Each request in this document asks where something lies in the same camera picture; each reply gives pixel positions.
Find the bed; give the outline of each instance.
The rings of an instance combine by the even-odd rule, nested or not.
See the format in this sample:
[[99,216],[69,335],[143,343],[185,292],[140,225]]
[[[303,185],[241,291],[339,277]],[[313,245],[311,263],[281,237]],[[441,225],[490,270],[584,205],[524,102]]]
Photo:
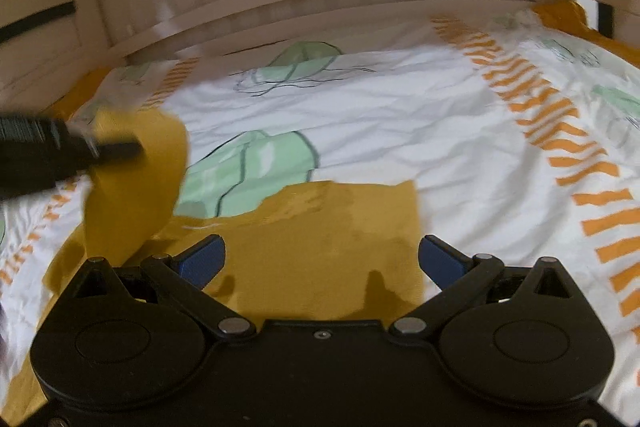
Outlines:
[[[640,52],[625,41],[640,0],[596,1],[614,39],[570,0],[11,0],[0,102],[75,126],[100,107],[177,116],[190,142],[179,216],[237,216],[309,181],[413,181],[422,233],[515,266],[560,259],[614,341],[601,402],[634,423]],[[207,181],[230,161],[243,166]],[[81,177],[2,206],[12,421],[42,278],[89,188]],[[422,297],[435,292],[425,279]]]

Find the blue gripper pad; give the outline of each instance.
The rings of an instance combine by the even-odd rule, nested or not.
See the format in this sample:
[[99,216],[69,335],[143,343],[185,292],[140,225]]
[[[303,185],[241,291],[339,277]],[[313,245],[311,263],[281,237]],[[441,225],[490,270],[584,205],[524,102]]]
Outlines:
[[436,285],[444,290],[471,270],[471,258],[434,235],[425,235],[418,247],[418,264]]
[[209,284],[225,266],[225,242],[219,235],[208,235],[172,259],[171,268],[199,290]]

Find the mustard yellow fabric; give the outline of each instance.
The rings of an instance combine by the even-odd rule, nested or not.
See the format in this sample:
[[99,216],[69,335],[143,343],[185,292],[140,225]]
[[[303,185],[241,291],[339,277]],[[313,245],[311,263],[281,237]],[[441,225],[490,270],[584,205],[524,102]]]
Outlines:
[[100,87],[100,84],[111,71],[111,68],[100,68],[90,71],[72,87],[65,96],[47,107],[43,113],[52,118],[68,120],[85,103],[91,100],[92,96]]
[[[101,113],[97,124],[100,137],[137,136],[146,157],[91,172],[96,189],[84,225],[45,277],[54,293],[47,312],[87,256],[102,255],[115,266],[137,264],[154,253],[176,255],[211,233],[224,238],[226,263],[205,292],[258,327],[268,317],[381,319],[388,325],[421,302],[412,182],[291,185],[241,216],[169,219],[166,210],[173,208],[182,176],[177,173],[184,173],[181,125],[155,111]],[[12,380],[2,415],[15,425],[43,403],[27,360]]]
[[640,50],[606,38],[596,30],[589,28],[584,8],[577,2],[560,1],[554,4],[542,4],[535,6],[533,11],[547,28],[559,30],[592,42],[626,60],[636,68],[640,68]]

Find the mattress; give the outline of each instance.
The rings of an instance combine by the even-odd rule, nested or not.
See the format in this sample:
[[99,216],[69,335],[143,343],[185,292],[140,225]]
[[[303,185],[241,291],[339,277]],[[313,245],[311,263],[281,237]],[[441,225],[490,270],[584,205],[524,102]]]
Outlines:
[[[513,266],[558,257],[614,341],[601,402],[640,418],[640,70],[629,62],[526,10],[482,28],[392,21],[119,68],[94,91],[73,125],[105,106],[161,107],[185,124],[177,215],[242,214],[306,181],[412,180],[424,233]],[[2,206],[0,403],[89,188],[79,177]],[[437,291],[425,278],[424,298]]]

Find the orange striped pattern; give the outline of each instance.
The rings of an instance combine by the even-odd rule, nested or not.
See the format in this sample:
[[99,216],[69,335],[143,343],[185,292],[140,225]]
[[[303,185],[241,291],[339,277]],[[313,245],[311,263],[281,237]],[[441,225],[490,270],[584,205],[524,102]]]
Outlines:
[[[482,77],[501,99],[508,102],[510,111],[517,116],[516,123],[523,127],[524,137],[530,144],[546,152],[563,152],[547,157],[549,165],[561,172],[556,177],[558,185],[571,187],[590,176],[603,174],[611,178],[620,176],[620,168],[605,159],[607,151],[580,127],[578,108],[570,99],[559,97],[559,91],[542,77],[542,72],[535,65],[521,55],[505,53],[490,36],[479,34],[460,21],[437,19],[432,22],[439,36],[450,44],[461,49],[460,42],[467,42],[463,46],[464,55],[484,68]],[[535,113],[525,115],[529,110]],[[616,229],[625,233],[625,227],[640,224],[640,206],[635,206],[628,188],[597,193],[576,192],[572,194],[572,200],[577,206],[591,205],[595,210],[602,210],[601,216],[581,222],[585,235],[594,237],[596,241],[598,234],[607,230]],[[615,212],[607,210],[607,205],[615,201],[629,201],[633,208],[617,209]],[[639,250],[640,237],[632,236],[595,248],[595,253],[601,263],[610,263]],[[640,277],[640,263],[621,270],[609,280],[618,293],[637,277]],[[640,291],[634,290],[619,302],[621,314],[630,315],[640,309]],[[640,327],[633,331],[640,344]]]
[[[176,89],[178,89],[184,80],[191,74],[196,67],[199,58],[190,58],[178,62],[165,76],[162,83],[153,95],[143,103],[143,108],[158,107],[161,105]],[[65,182],[60,187],[58,194],[54,194],[47,205],[42,217],[27,234],[26,240],[17,248],[17,251],[10,252],[4,260],[4,264],[0,266],[0,296],[7,286],[14,281],[15,275],[27,260],[28,256],[33,253],[33,245],[40,240],[41,230],[45,229],[53,221],[60,219],[59,209],[72,201],[73,192],[78,188],[78,181],[72,180]]]
[[158,107],[164,103],[193,72],[199,60],[199,58],[189,58],[188,60],[178,62],[173,69],[167,73],[158,90],[153,93],[150,99],[142,104],[142,108]]

